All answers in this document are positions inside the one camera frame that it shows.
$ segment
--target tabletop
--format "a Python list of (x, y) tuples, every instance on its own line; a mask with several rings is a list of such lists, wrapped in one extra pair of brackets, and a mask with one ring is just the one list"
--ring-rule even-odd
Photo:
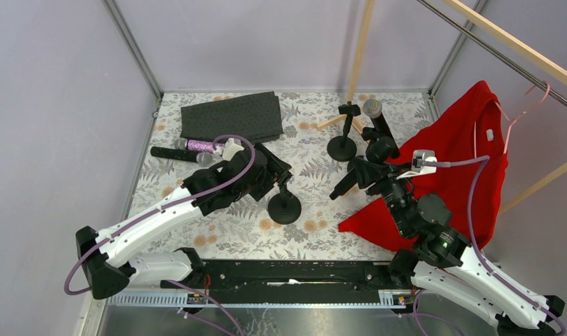
[[(147, 155), (143, 161), (129, 212), (133, 216), (171, 193), (182, 180), (202, 167), (191, 162), (161, 159), (150, 155), (151, 146), (173, 148), (181, 133), (181, 106), (211, 102), (244, 93), (166, 93), (162, 100)], [(378, 247), (353, 233), (341, 233), (337, 226), (344, 219), (371, 203), (354, 186), (335, 201), (329, 194), (346, 174), (346, 162), (332, 160), (328, 141), (341, 134), (342, 122), (322, 131), (316, 125), (337, 115), (343, 94), (276, 92), (281, 107), (283, 135), (264, 145), (277, 157), (292, 165), (289, 190), (302, 203), (302, 215), (290, 225), (275, 223), (267, 214), (271, 190), (259, 202), (245, 196), (227, 209), (183, 224), (156, 239), (144, 251), (171, 252), (194, 247), (201, 258), (226, 259), (308, 259), (308, 260), (390, 260), (394, 253)], [(431, 124), (424, 95), (420, 92), (356, 94), (362, 106), (369, 98), (383, 104), (383, 113), (398, 145)], [(371, 125), (365, 115), (360, 118)], [(366, 143), (352, 129), (349, 135), (363, 155)]]

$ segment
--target red garment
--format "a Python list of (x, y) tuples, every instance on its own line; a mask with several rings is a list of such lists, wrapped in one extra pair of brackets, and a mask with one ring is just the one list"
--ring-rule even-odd
[[(479, 176), (473, 196), (473, 230), (480, 248), (489, 242), (494, 233), (502, 183), (508, 165), (507, 155), (503, 154), (501, 112), (496, 107), (497, 101), (498, 98), (491, 93), (487, 83), (478, 82), (434, 124), (422, 129), (401, 146), (399, 158), (389, 160), (396, 164), (410, 162), (416, 149), (433, 150), (438, 161), (443, 162), (471, 159), (474, 157), (473, 132), (477, 122), (477, 156), (490, 156)], [(488, 140), (487, 130), (493, 131), (491, 141)], [(453, 213), (451, 226), (469, 239), (467, 198), (477, 168), (478, 164), (438, 168), (435, 174), (412, 179), (416, 199), (428, 193), (437, 193)], [(415, 239), (408, 240), (399, 236), (382, 199), (377, 199), (339, 224), (339, 231), (353, 232), (391, 251), (409, 249), (415, 242)]]

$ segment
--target folded black cloth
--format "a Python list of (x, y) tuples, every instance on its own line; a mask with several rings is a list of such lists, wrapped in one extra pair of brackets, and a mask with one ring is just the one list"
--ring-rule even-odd
[(238, 134), (264, 142), (284, 133), (279, 98), (273, 91), (183, 106), (181, 115), (181, 138), (212, 141), (222, 134)]

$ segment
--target clothes rail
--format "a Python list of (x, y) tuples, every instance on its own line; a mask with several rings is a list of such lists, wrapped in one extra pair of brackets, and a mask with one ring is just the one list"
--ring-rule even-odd
[[(491, 45), (489, 45), (486, 41), (480, 39), (477, 35), (473, 34), (471, 31), (469, 31), (468, 29), (466, 29), (465, 27), (463, 27), (462, 25), (460, 25), (457, 21), (453, 20), (451, 17), (449, 17), (448, 15), (444, 14), (441, 10), (439, 10), (438, 8), (434, 7), (434, 5), (432, 5), (431, 3), (427, 2), (427, 0), (417, 0), (420, 4), (424, 5), (427, 9), (429, 9), (430, 11), (432, 11), (434, 14), (438, 15), (439, 17), (441, 17), (444, 21), (446, 21), (447, 23), (449, 23), (451, 26), (457, 28), (461, 33), (463, 33), (465, 36), (467, 36), (469, 39), (471, 39), (473, 42), (475, 42), (477, 45), (479, 45), (480, 47), (482, 47), (483, 49), (485, 49), (487, 52), (489, 52), (490, 54), (492, 54), (494, 57), (498, 58), (500, 61), (502, 61), (502, 63), (506, 64), (508, 67), (510, 67), (512, 70), (516, 71), (518, 74), (520, 74), (521, 76), (525, 77), (528, 81), (530, 81), (532, 84), (534, 84), (535, 86), (537, 86), (538, 88), (540, 88), (543, 91), (546, 91), (547, 86), (546, 84), (540, 80), (539, 78), (537, 78), (536, 76), (534, 76), (532, 73), (528, 72), (525, 68), (523, 68), (522, 66), (518, 65), (516, 62), (512, 61), (510, 58), (508, 58), (507, 56), (505, 56), (503, 53), (497, 51), (497, 49), (495, 49), (494, 47), (492, 47)], [(567, 107), (567, 98), (565, 98), (564, 96), (562, 96), (561, 94), (559, 94), (557, 91), (551, 89), (549, 91), (549, 95), (552, 96), (555, 100), (557, 100), (558, 102), (562, 103), (565, 107)]]

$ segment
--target pink hanger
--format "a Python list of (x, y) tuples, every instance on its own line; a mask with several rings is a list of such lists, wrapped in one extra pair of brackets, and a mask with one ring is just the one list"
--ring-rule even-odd
[[(539, 105), (543, 104), (543, 102), (545, 101), (545, 98), (547, 98), (547, 95), (550, 93), (552, 86), (548, 83), (548, 82), (544, 82), (545, 85), (547, 86), (547, 89), (545, 90), (545, 94), (543, 95), (543, 97), (541, 98), (541, 100), (531, 106), (530, 108), (526, 109), (525, 111), (522, 111), (519, 115), (517, 115), (516, 117), (514, 117), (513, 119), (509, 119), (508, 115), (506, 115), (506, 113), (504, 113), (504, 110), (502, 109), (502, 107), (500, 106), (500, 104), (496, 101), (496, 106), (498, 107), (498, 109), (500, 109), (500, 112), (502, 112), (502, 115), (504, 116), (504, 118), (506, 118), (506, 120), (510, 121), (510, 125), (508, 126), (508, 132), (506, 133), (506, 141), (504, 142), (504, 154), (506, 154), (506, 150), (508, 149), (508, 141), (510, 140), (510, 131), (512, 130), (512, 126), (518, 121), (518, 119), (520, 119), (522, 116), (524, 116), (525, 114), (527, 114), (528, 112), (531, 112), (532, 110), (536, 109), (537, 107), (539, 107)], [(528, 95), (537, 85), (533, 85), (530, 89), (527, 90), (527, 92), (525, 92), (525, 95)]]

